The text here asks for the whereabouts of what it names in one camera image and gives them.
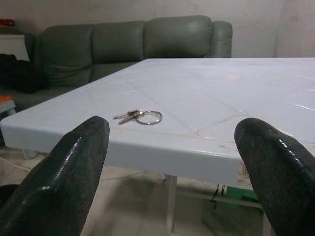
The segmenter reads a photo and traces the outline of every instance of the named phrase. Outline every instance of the white plastic table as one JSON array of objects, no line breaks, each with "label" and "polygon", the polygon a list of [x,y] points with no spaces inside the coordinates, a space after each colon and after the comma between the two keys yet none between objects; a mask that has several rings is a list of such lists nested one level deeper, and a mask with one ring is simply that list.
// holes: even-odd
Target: white plastic table
[{"label": "white plastic table", "polygon": [[[50,152],[97,115],[110,123],[106,165],[239,187],[236,124],[262,119],[315,154],[315,59],[147,59],[1,121],[8,147]],[[152,126],[112,116],[156,110]]]}]

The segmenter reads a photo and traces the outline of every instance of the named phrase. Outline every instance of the floor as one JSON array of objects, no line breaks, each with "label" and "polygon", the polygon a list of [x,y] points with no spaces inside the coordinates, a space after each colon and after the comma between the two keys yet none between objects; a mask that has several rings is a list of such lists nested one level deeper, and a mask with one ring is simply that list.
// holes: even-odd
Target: floor
[{"label": "floor", "polygon": [[[0,157],[25,169],[43,157],[23,158],[18,149],[0,147]],[[0,160],[0,185],[20,183],[29,171]],[[164,236],[167,191],[157,173],[105,166],[81,236]],[[179,178],[179,188],[214,192],[216,185]],[[174,232],[181,236],[260,236],[262,213],[177,196]]]}]

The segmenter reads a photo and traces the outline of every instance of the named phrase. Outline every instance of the metal key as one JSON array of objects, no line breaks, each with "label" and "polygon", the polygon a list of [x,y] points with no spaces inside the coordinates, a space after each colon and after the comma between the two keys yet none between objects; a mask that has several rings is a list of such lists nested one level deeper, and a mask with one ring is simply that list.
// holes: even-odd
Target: metal key
[{"label": "metal key", "polygon": [[114,118],[114,119],[117,119],[117,118],[121,118],[121,117],[132,116],[133,114],[135,114],[135,113],[137,113],[137,112],[140,112],[140,111],[139,111],[139,110],[128,111],[127,113],[113,116],[113,118]]},{"label": "metal key", "polygon": [[133,113],[131,116],[128,116],[127,118],[123,119],[122,121],[119,121],[118,124],[126,123],[129,120],[136,118],[138,115],[140,115],[140,111],[139,110],[137,110],[137,112]]}]

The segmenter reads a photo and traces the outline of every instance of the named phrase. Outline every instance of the wall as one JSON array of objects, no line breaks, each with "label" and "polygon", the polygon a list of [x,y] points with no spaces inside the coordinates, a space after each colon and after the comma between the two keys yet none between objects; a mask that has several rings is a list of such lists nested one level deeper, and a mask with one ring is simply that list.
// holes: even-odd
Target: wall
[{"label": "wall", "polygon": [[284,0],[276,56],[315,57],[314,13],[314,0]]},{"label": "wall", "polygon": [[207,15],[233,25],[233,57],[272,57],[283,0],[0,0],[0,17],[41,32],[61,24]]}]

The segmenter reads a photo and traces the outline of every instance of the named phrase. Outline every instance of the sofa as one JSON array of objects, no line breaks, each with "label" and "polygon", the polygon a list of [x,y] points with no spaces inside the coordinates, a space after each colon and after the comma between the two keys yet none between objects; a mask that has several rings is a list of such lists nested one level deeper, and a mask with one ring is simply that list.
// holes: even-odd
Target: sofa
[{"label": "sofa", "polygon": [[206,16],[53,26],[26,37],[29,58],[50,87],[32,94],[0,87],[21,111],[151,58],[230,58],[232,25]]}]

